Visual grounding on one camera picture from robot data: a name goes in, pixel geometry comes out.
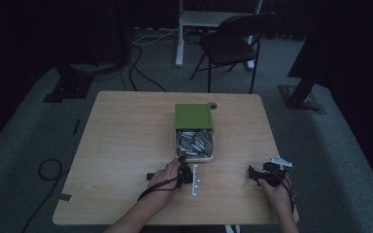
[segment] open box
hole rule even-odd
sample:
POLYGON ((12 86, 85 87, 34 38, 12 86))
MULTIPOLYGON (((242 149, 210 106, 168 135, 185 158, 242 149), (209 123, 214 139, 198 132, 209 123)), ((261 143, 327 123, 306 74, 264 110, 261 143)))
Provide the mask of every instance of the open box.
POLYGON ((187 162, 208 162, 214 157, 211 104, 175 105, 175 149, 187 162))

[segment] black stand base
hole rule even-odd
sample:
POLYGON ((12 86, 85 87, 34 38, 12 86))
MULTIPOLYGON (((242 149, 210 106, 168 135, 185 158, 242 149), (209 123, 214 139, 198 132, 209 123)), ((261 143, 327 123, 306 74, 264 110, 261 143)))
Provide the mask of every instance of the black stand base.
POLYGON ((62 78, 56 84, 53 92, 47 94, 44 103, 61 103, 63 99, 85 99, 92 84, 93 76, 76 75, 77 83, 73 87, 65 88, 62 78))
POLYGON ((60 79, 44 103, 61 103, 63 99, 85 99, 92 84, 93 76, 77 73, 69 64, 59 63, 56 70, 60 79))
POLYGON ((284 98, 287 109, 296 110, 312 110, 316 114, 326 114, 323 106, 317 103, 314 94, 310 92, 308 96, 301 102, 293 100, 292 94, 296 89, 296 85, 278 85, 281 95, 284 98))

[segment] box lid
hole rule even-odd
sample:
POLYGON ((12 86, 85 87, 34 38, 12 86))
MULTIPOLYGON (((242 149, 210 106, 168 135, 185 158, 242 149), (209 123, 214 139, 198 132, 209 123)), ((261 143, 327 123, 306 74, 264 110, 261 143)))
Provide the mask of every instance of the box lid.
POLYGON ((214 129, 209 104, 176 104, 176 129, 214 129))

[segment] desk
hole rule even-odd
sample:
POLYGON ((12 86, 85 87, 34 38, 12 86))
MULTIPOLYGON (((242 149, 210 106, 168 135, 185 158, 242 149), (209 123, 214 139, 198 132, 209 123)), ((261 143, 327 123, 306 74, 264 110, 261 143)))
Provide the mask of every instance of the desk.
POLYGON ((197 195, 185 184, 148 224, 277 222, 248 166, 278 154, 257 95, 102 91, 78 147, 53 222, 111 224, 147 188, 147 173, 175 158, 175 104, 216 102, 214 159, 198 164, 197 195))
MULTIPOLYGON (((259 13, 262 0, 256 1, 256 7, 254 14, 259 13)), ((175 65, 177 67, 183 66, 184 63, 184 26, 207 26, 207 27, 218 27, 221 22, 229 17, 235 16, 247 16, 252 15, 248 13, 225 13, 225 12, 197 12, 197 11, 184 11, 184 0, 180 0, 180 15, 179 15, 179 35, 178 35, 178 47, 177 47, 177 58, 175 65)), ((248 62, 249 69, 254 68, 254 62, 248 62)))

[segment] black chair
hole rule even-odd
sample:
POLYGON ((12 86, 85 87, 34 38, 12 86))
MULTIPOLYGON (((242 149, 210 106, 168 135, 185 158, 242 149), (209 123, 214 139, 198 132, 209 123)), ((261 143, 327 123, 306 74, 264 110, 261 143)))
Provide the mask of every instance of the black chair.
POLYGON ((198 71, 208 70, 208 92, 211 92, 211 70, 231 65, 228 71, 237 63, 254 61, 253 79, 250 93, 253 93, 256 66, 258 63, 261 35, 271 31, 275 21, 274 13, 230 17, 224 20, 215 33, 203 35, 199 39, 199 45, 204 54, 193 71, 193 79, 198 71), (248 43, 246 37, 253 36, 253 41, 248 43), (208 57, 208 68, 199 69, 205 56, 208 57))

